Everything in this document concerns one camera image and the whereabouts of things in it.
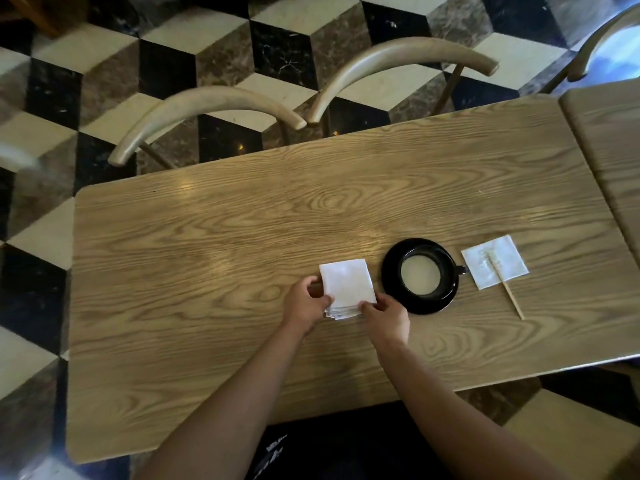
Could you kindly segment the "person's left hand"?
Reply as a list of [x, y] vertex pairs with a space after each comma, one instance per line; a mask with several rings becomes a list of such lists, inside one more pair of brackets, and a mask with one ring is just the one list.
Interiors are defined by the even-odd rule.
[[306, 336], [325, 312], [315, 312], [312, 296], [327, 295], [318, 276], [311, 275], [295, 282], [284, 297], [282, 327]]

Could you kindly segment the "person's right hand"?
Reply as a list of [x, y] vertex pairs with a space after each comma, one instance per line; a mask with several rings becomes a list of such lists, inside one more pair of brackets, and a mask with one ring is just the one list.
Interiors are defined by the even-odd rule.
[[395, 298], [376, 292], [378, 316], [365, 319], [370, 340], [376, 352], [406, 348], [410, 336], [408, 312]]

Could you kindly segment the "stack of white napkins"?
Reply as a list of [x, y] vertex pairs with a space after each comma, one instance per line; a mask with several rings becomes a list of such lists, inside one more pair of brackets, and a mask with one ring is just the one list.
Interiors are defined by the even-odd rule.
[[334, 298], [325, 310], [328, 318], [342, 320], [355, 317], [360, 313], [360, 302], [377, 302], [365, 259], [320, 264], [319, 271], [324, 294]]

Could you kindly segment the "person's right forearm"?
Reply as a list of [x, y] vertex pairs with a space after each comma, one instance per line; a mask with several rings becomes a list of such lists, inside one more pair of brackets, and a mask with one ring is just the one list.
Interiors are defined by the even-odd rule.
[[551, 462], [462, 400], [406, 344], [374, 344], [421, 434], [457, 480], [568, 480]]

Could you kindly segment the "person's left forearm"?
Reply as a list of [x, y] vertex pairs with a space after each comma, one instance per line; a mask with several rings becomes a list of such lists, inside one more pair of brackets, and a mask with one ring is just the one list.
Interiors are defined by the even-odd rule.
[[249, 361], [165, 439], [134, 480], [243, 480], [312, 327], [309, 322], [283, 321]]

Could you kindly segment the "black saucer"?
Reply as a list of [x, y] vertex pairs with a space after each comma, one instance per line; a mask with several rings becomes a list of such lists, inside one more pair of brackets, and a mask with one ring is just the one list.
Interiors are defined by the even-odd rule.
[[[434, 291], [418, 294], [404, 283], [401, 269], [412, 257], [426, 257], [434, 261], [440, 277]], [[380, 281], [385, 293], [400, 302], [409, 313], [431, 315], [442, 311], [453, 301], [459, 290], [459, 277], [466, 272], [466, 267], [457, 265], [450, 253], [438, 243], [409, 238], [395, 243], [386, 252], [381, 263]]]

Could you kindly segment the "black cup with white drink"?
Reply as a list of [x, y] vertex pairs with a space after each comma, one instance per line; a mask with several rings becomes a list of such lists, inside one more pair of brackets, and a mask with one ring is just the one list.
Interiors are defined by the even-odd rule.
[[443, 247], [421, 244], [409, 251], [399, 265], [404, 288], [421, 299], [444, 299], [452, 294], [467, 267], [455, 263]]

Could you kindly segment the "person's black printed clothing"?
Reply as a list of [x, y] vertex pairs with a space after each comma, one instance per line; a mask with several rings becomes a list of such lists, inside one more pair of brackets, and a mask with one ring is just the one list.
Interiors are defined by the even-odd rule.
[[396, 401], [268, 426], [244, 480], [454, 480]]

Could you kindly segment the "wooden stir stick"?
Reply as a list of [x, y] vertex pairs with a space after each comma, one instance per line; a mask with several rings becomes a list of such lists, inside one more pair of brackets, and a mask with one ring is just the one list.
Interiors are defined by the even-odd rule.
[[494, 252], [492, 251], [488, 251], [487, 254], [487, 259], [489, 261], [489, 263], [491, 264], [492, 268], [494, 269], [496, 275], [498, 276], [500, 283], [502, 284], [504, 290], [506, 291], [517, 315], [519, 316], [519, 318], [521, 320], [526, 320], [526, 317], [523, 313], [522, 308], [520, 307], [519, 303], [516, 300], [516, 297], [514, 296], [513, 292], [511, 291], [511, 288], [508, 284], [508, 281], [504, 278], [503, 273], [500, 270], [500, 266], [499, 266], [499, 262], [494, 254]]

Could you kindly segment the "single unfolded white napkin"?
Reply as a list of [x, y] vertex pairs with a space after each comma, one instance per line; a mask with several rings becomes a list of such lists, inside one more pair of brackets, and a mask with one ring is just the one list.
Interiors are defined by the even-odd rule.
[[529, 274], [510, 235], [462, 250], [461, 255], [478, 290]]

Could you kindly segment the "wooden chair with curved back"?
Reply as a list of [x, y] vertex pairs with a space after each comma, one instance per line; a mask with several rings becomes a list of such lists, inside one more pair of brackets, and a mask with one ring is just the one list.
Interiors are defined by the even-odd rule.
[[613, 35], [620, 31], [640, 25], [640, 2], [624, 9], [618, 15], [604, 23], [582, 44], [574, 58], [561, 71], [539, 90], [539, 94], [549, 95], [560, 83], [574, 83], [585, 78], [589, 71], [592, 56]]
[[192, 116], [219, 111], [256, 111], [268, 114], [279, 124], [300, 131], [307, 126], [299, 114], [272, 98], [242, 88], [227, 86], [203, 86], [173, 95], [144, 113], [116, 145], [108, 158], [108, 164], [121, 168], [132, 154], [144, 147], [160, 165], [167, 169], [175, 165], [162, 158], [146, 144], [146, 140], [175, 123]]
[[445, 39], [408, 37], [375, 45], [347, 62], [319, 92], [306, 116], [308, 126], [320, 127], [323, 137], [330, 136], [330, 117], [325, 116], [330, 103], [343, 89], [373, 74], [401, 66], [424, 63], [454, 65], [452, 76], [434, 104], [430, 116], [440, 114], [458, 85], [465, 68], [491, 77], [499, 62], [461, 44]]

